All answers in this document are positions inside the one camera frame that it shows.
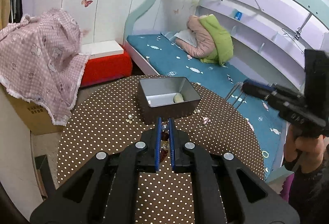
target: pillow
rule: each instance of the pillow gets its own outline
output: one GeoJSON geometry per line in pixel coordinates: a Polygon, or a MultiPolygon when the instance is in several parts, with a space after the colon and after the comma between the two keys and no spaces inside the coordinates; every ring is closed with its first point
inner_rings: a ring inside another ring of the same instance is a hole
{"type": "Polygon", "coordinates": [[[180,31],[179,33],[176,33],[175,36],[177,38],[187,42],[191,46],[198,47],[195,33],[192,32],[191,29],[186,29],[186,30],[180,31]]]}
{"type": "Polygon", "coordinates": [[[195,33],[197,48],[182,41],[181,39],[176,39],[176,44],[183,48],[185,52],[190,54],[192,57],[203,58],[208,57],[214,50],[216,51],[215,43],[211,35],[200,24],[199,17],[191,15],[187,22],[187,26],[195,33]]]}
{"type": "Polygon", "coordinates": [[[208,57],[201,59],[201,61],[223,65],[233,57],[233,43],[230,33],[219,24],[213,14],[201,16],[199,21],[209,32],[216,45],[216,51],[213,51],[208,57]]]}

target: floor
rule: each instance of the floor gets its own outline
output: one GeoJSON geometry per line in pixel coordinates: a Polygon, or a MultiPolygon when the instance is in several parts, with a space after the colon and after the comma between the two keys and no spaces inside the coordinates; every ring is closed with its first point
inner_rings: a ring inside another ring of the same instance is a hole
{"type": "MultiPolygon", "coordinates": [[[[143,75],[143,72],[137,67],[136,64],[133,65],[132,75],[143,75]]],[[[109,82],[98,84],[95,86],[90,86],[86,88],[82,88],[78,91],[78,98],[75,106],[78,106],[82,102],[84,102],[94,91],[101,88],[102,86],[108,84],[109,82]]],[[[33,135],[32,145],[33,145],[33,153],[34,157],[40,155],[47,155],[50,172],[55,184],[56,189],[59,187],[57,181],[57,155],[58,155],[58,144],[60,140],[60,133],[49,133],[44,135],[33,135]]],[[[283,182],[276,182],[271,184],[270,187],[279,193],[282,189],[283,182]]]]}

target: brown table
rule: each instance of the brown table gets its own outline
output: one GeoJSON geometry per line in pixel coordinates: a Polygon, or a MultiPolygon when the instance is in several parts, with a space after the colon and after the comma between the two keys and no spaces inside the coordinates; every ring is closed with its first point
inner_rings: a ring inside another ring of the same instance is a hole
{"type": "MultiPolygon", "coordinates": [[[[139,79],[153,77],[159,76],[132,76],[110,83],[77,107],[60,140],[60,185],[97,152],[120,152],[139,141],[143,131],[154,128],[143,123],[136,101],[139,79]],[[129,114],[134,116],[131,124],[126,122],[129,114]]],[[[176,127],[188,132],[192,142],[204,146],[210,153],[232,152],[263,179],[262,152],[247,121],[239,112],[234,112],[224,125],[222,113],[230,106],[226,103],[207,126],[200,128],[201,117],[210,116],[222,98],[196,83],[193,86],[202,97],[197,107],[201,113],[177,119],[176,127]]],[[[158,173],[140,174],[136,208],[136,223],[194,223],[190,174],[173,173],[168,156],[160,164],[158,173]]]]}

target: blue box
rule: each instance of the blue box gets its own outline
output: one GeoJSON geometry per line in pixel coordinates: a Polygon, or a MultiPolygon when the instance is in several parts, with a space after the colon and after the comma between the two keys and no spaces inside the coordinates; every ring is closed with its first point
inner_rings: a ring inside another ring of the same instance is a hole
{"type": "Polygon", "coordinates": [[[236,20],[238,20],[238,21],[239,21],[239,20],[241,19],[241,17],[242,17],[242,12],[240,12],[240,11],[236,12],[236,14],[235,14],[235,17],[234,17],[234,18],[235,18],[236,20]]]}

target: open tin box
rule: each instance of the open tin box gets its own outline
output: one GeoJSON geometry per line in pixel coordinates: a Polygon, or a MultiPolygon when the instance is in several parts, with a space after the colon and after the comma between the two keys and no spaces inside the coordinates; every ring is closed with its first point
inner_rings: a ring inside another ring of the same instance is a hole
{"type": "Polygon", "coordinates": [[[171,117],[182,118],[193,114],[201,96],[185,77],[164,77],[140,79],[137,100],[145,124],[171,117]],[[174,96],[180,93],[184,101],[174,103],[174,96]]]}

